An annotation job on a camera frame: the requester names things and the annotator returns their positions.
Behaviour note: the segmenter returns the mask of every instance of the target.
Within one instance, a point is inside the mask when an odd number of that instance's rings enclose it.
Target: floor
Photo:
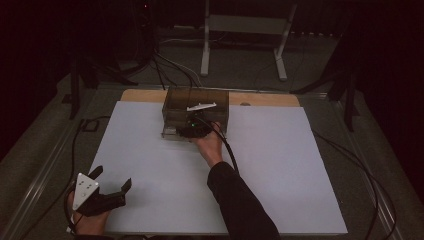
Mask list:
[[[195,38],[196,34],[184,41],[162,39],[160,54],[199,74],[202,42],[188,40]],[[252,43],[251,36],[238,36],[237,41],[225,37],[221,42],[212,44],[209,75],[199,77],[204,87],[287,93],[317,80],[337,45],[337,40],[331,38],[290,37],[283,53],[288,80],[282,82],[277,77],[272,45],[267,42]],[[129,66],[131,62],[121,64]],[[167,67],[163,69],[178,85],[188,85],[187,77],[181,72]],[[197,81],[195,74],[190,74]],[[160,88],[157,71],[150,66],[129,79],[138,82],[138,88]],[[127,87],[104,78],[97,90],[83,90],[82,107],[75,120],[69,120],[70,106],[61,102],[70,91],[69,85],[69,76],[59,82],[57,96],[0,163],[0,230],[3,234],[7,233],[6,236],[14,236],[4,239],[19,239],[28,230],[25,239],[72,239],[65,232],[62,198],[57,204],[51,206],[51,203],[70,177],[72,155],[75,156],[75,173],[89,170],[107,120],[100,121],[96,132],[80,133],[73,147],[75,131],[82,118],[110,116],[115,102]],[[354,117],[355,132],[350,133],[341,120],[343,101],[329,102],[325,97],[330,86],[324,85],[298,96],[311,128],[355,153],[387,190],[396,209],[397,228],[391,239],[424,239],[424,207],[361,93],[356,94],[355,107],[359,115]],[[283,236],[283,239],[365,239],[373,222],[375,202],[367,174],[357,166],[357,160],[349,160],[352,157],[347,157],[346,152],[336,150],[318,136],[316,141],[349,233],[340,236]],[[394,217],[393,207],[383,188],[378,187],[377,192],[381,213],[368,239],[384,239]],[[49,211],[40,219],[46,209]],[[141,239],[137,236],[115,237]]]

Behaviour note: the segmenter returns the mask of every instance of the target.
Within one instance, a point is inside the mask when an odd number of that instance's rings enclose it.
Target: black sleeve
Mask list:
[[[280,239],[277,227],[259,200],[228,163],[212,167],[208,186],[232,240]]]
[[[74,240],[113,240],[113,238],[97,235],[75,235]]]

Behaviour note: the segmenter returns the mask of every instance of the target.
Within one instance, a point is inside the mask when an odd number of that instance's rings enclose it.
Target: wooden edge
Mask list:
[[[166,90],[128,89],[122,94],[125,102],[159,102],[166,98]],[[291,94],[230,92],[230,105],[299,107],[299,100]]]

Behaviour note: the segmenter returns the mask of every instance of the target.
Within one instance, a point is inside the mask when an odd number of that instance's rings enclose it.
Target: hand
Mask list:
[[[68,206],[72,206],[74,202],[75,192],[69,194]],[[103,235],[107,218],[110,211],[101,213],[97,216],[86,217],[76,211],[73,212],[73,220],[77,235]]]
[[[213,128],[219,132],[219,123],[212,123]],[[200,154],[206,160],[209,167],[212,168],[215,164],[222,162],[222,140],[214,132],[210,132],[204,138],[191,138],[191,142],[197,145]]]

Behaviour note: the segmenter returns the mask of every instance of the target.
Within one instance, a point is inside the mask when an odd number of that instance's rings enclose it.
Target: white board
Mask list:
[[[225,234],[206,185],[209,167],[194,144],[162,139],[162,105],[115,106],[91,170],[103,165],[97,179],[103,194],[119,191],[128,178],[133,186],[106,231]],[[240,175],[281,234],[347,233],[303,108],[230,106],[229,116]]]

